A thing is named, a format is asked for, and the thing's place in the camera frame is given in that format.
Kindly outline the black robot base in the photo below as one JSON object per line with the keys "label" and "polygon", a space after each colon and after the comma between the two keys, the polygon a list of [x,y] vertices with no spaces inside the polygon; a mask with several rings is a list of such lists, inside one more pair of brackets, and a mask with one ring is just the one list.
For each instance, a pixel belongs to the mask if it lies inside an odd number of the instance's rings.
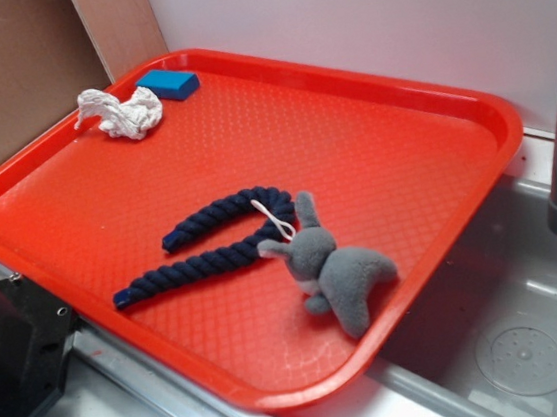
{"label": "black robot base", "polygon": [[0,279],[0,417],[41,417],[62,397],[75,320],[29,278]]}

